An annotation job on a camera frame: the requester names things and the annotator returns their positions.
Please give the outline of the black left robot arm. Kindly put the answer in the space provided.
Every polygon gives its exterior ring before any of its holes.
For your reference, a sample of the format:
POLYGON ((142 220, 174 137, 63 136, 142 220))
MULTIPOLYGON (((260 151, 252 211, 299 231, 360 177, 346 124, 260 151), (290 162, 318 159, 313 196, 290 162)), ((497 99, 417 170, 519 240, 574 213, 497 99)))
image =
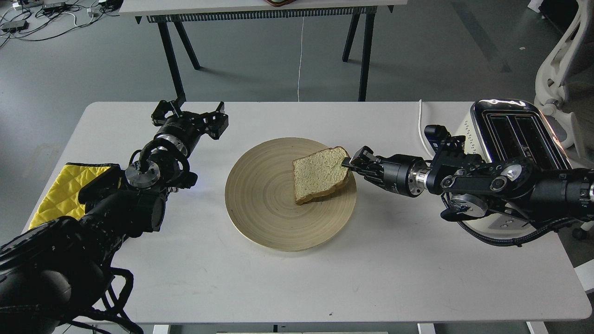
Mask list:
POLYGON ((197 182, 188 159, 200 137, 217 140, 228 127, 223 102, 202 114, 182 111, 183 103, 160 101, 151 115, 159 131, 127 169, 110 165, 83 186, 80 218, 47 220, 2 245, 3 334, 51 334, 65 324, 92 329, 77 317, 143 332, 124 311, 134 276, 114 268, 113 257, 127 239, 161 229, 169 194, 197 182))

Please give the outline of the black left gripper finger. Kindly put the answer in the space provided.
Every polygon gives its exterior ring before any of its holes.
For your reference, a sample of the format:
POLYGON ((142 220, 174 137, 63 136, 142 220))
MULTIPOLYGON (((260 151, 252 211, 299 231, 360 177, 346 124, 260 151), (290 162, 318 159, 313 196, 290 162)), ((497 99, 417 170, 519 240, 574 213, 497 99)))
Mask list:
POLYGON ((167 120, 174 120, 181 117, 182 111, 178 101, 159 101, 151 114, 151 122, 154 126, 163 126, 167 120))
POLYGON ((214 140, 219 140, 227 127, 228 115, 225 113, 225 102, 220 102, 214 111, 197 116, 197 130, 200 135, 208 135, 214 140))

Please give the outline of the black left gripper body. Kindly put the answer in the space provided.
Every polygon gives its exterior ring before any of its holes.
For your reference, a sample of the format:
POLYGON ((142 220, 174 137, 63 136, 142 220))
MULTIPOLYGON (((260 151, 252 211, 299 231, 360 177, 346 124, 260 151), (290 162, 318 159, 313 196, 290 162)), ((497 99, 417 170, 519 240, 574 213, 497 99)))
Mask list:
POLYGON ((154 114, 154 125, 159 127, 155 139, 164 139, 176 146, 182 153, 194 151, 200 137, 204 135, 204 114, 196 114, 188 111, 180 115, 173 114, 165 117, 163 112, 154 114))

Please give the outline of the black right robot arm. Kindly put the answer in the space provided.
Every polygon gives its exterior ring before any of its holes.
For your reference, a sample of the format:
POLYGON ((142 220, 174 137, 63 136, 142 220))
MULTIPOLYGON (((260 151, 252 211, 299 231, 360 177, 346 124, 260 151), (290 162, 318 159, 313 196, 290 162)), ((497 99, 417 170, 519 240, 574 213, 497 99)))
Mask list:
POLYGON ((430 164, 404 154, 374 156, 363 146, 342 166, 388 192, 412 198, 424 191, 439 195, 443 220, 493 246, 520 247, 548 232, 593 220, 592 169, 545 170, 527 158, 487 163, 479 154, 464 152, 465 136, 452 136, 441 125, 428 125, 424 133, 435 151, 430 164), (467 224, 494 213, 522 220, 534 231, 496 239, 467 224))

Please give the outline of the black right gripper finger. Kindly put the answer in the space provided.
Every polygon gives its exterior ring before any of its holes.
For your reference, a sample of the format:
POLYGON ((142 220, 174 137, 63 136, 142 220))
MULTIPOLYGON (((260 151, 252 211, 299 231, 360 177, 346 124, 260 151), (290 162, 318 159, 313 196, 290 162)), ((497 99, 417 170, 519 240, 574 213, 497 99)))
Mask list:
POLYGON ((378 169, 373 165, 357 167, 354 165, 344 165, 350 171, 359 174, 367 181, 379 181, 378 169))
POLYGON ((382 160, 368 146, 359 149, 352 158, 344 158, 342 167, 348 169, 383 169, 382 160))

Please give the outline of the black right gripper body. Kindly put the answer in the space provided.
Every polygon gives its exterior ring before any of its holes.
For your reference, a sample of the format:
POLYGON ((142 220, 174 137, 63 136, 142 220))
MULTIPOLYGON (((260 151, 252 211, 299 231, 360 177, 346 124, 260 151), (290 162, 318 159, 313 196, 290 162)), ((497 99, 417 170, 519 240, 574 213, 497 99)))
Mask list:
POLYGON ((367 176, 367 181, 387 192, 418 197, 424 186, 417 182, 419 171, 427 170, 426 161, 420 157, 395 154, 389 158, 377 156, 377 167, 373 175, 367 176))

